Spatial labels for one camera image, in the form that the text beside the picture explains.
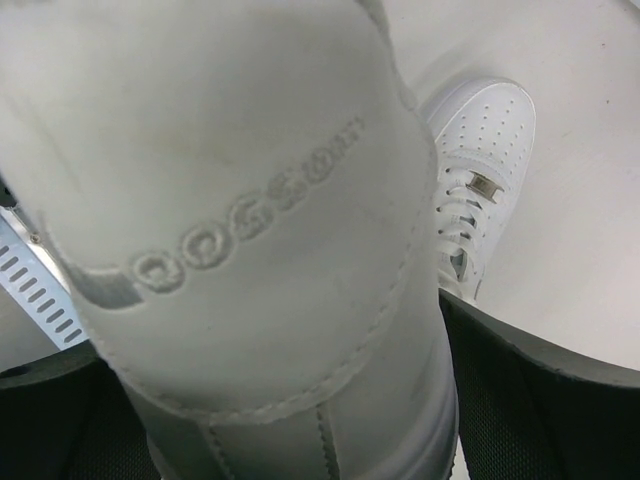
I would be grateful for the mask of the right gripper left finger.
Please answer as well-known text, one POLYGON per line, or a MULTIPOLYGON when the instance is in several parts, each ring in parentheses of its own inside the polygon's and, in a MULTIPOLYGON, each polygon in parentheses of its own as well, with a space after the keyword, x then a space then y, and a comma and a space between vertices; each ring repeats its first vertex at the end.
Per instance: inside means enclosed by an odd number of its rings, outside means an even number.
POLYGON ((157 479, 114 372, 83 342, 1 374, 4 479, 157 479))

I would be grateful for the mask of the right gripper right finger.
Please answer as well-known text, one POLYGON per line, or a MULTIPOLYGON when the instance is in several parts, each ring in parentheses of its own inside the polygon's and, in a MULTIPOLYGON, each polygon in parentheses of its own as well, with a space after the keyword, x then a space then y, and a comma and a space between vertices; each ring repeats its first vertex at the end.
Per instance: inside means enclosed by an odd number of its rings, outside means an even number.
POLYGON ((638 478, 638 371, 546 341, 449 292, 439 303, 470 478, 638 478))

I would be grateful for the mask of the white sneaker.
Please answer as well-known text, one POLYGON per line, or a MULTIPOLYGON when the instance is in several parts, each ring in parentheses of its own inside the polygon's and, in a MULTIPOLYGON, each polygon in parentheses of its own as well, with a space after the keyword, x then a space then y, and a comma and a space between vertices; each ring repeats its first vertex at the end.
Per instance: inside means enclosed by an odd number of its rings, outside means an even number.
POLYGON ((439 283, 475 303, 524 183, 536 131, 534 103, 518 83, 484 77, 442 91, 420 114, 438 160, 439 283))
POLYGON ((445 479, 434 143, 379 1, 5 1, 1 174, 166 479, 445 479))

